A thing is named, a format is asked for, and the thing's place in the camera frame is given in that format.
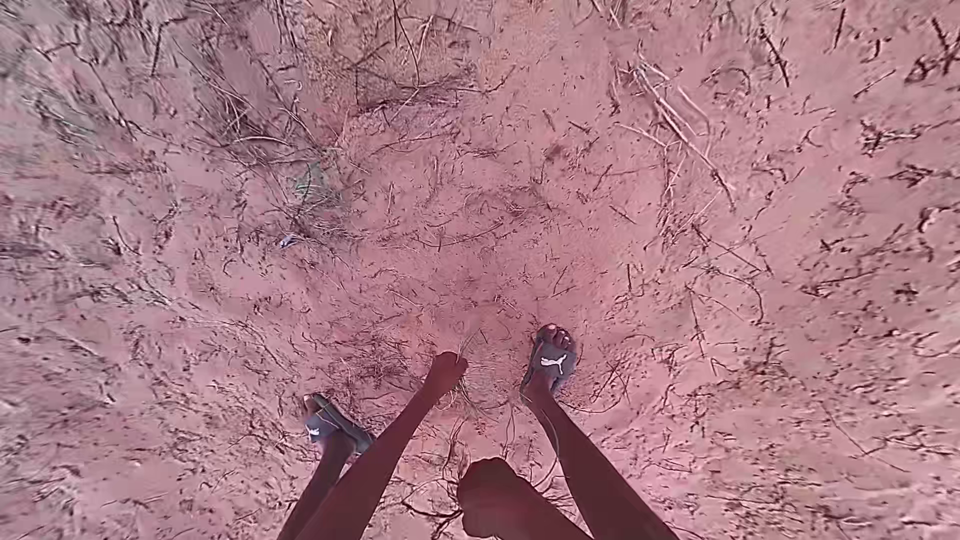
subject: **black slide sandal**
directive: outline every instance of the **black slide sandal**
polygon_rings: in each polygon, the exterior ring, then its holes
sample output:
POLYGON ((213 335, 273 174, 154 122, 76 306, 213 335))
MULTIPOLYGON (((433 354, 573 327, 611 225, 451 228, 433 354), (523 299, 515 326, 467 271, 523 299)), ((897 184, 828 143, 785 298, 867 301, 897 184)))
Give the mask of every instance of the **black slide sandal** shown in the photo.
POLYGON ((320 407, 320 410, 311 414, 306 421, 306 430, 310 435, 310 442, 315 443, 328 437, 332 432, 340 430, 356 443, 355 452, 358 455, 365 452, 373 444, 376 437, 347 417, 323 394, 315 392, 310 394, 309 398, 320 407))
POLYGON ((577 352, 573 336, 570 335, 569 331, 557 325, 546 325, 537 331, 537 336, 534 338, 534 347, 530 352, 530 363, 527 365, 527 373, 523 376, 520 389, 522 390, 527 382, 530 382, 530 378, 533 377, 535 371, 548 370, 550 376, 554 378, 553 384, 550 386, 550 393, 556 395, 563 388, 566 380, 573 375, 576 365, 577 352), (551 342, 550 334, 554 332, 566 336, 569 349, 562 349, 551 342))

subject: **red sand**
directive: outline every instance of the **red sand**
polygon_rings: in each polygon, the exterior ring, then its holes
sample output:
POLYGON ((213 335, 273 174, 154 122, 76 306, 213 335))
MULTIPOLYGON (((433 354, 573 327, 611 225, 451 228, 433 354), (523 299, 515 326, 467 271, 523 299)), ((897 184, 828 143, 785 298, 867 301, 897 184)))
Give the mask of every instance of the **red sand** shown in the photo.
POLYGON ((269 538, 300 395, 382 430, 443 349, 368 536, 497 454, 579 519, 548 321, 683 538, 960 536, 960 4, 313 2, 5 6, 3 538, 269 538))

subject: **human leg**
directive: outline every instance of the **human leg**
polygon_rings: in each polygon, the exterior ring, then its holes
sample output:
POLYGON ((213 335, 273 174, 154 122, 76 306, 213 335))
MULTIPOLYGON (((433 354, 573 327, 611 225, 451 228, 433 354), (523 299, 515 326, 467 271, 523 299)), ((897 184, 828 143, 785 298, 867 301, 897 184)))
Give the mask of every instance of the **human leg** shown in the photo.
MULTIPOLYGON (((575 350, 569 333, 556 325, 544 327, 539 336, 558 349, 575 350)), ((521 392, 553 444, 570 494, 594 538, 677 540, 554 399, 552 371, 534 370, 521 392)))
POLYGON ((300 531, 299 540, 361 537, 414 431, 466 369, 467 361, 454 353, 434 358, 423 388, 340 478, 300 531))
POLYGON ((276 540, 294 540, 297 538, 303 526, 313 516, 320 503, 324 501, 333 485, 337 483, 344 470, 344 465, 347 464, 347 458, 353 454, 355 448, 356 443, 343 431, 334 431, 326 438, 324 453, 317 465, 317 470, 314 471, 310 482, 306 484, 306 488, 300 495, 297 504, 294 505, 290 516, 287 517, 287 521, 283 524, 283 529, 276 540))

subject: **foot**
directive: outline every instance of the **foot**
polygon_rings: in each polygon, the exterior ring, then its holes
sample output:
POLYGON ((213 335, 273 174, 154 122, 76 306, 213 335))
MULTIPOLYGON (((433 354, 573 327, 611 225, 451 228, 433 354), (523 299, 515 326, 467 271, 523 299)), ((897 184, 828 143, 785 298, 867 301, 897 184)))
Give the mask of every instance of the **foot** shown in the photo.
POLYGON ((310 442, 319 442, 326 447, 334 433, 340 433, 341 438, 349 439, 356 454, 362 454, 373 442, 373 435, 357 426, 320 394, 303 396, 301 411, 310 442))
POLYGON ((556 394, 576 367, 576 342, 566 329, 549 324, 537 331, 520 394, 544 390, 556 394))

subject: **leg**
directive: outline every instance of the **leg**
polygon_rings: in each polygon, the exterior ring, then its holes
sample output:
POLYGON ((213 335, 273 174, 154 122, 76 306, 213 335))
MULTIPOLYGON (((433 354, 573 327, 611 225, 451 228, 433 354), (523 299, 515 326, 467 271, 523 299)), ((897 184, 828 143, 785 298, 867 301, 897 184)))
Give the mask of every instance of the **leg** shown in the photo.
MULTIPOLYGON (((555 325, 544 330, 554 346, 573 350, 573 340, 565 330, 555 325)), ((548 370, 538 370, 521 392, 553 443, 570 494, 593 536, 597 540, 677 540, 673 530, 557 404, 550 392, 552 382, 548 370)))
POLYGON ((470 536, 503 540, 589 540, 506 461, 473 462, 457 486, 470 536))
POLYGON ((434 358, 423 388, 337 482, 297 536, 299 540, 360 538, 414 431, 466 369, 467 361, 453 353, 434 358))
POLYGON ((347 464, 347 458, 353 454, 356 444, 342 431, 334 431, 326 438, 324 442, 324 455, 320 458, 320 464, 313 473, 310 483, 306 484, 306 489, 300 495, 300 500, 294 505, 294 511, 290 512, 287 522, 283 524, 283 529, 276 540, 294 540, 307 520, 313 515, 320 503, 326 499, 326 494, 330 492, 333 484, 337 483, 340 473, 347 464))

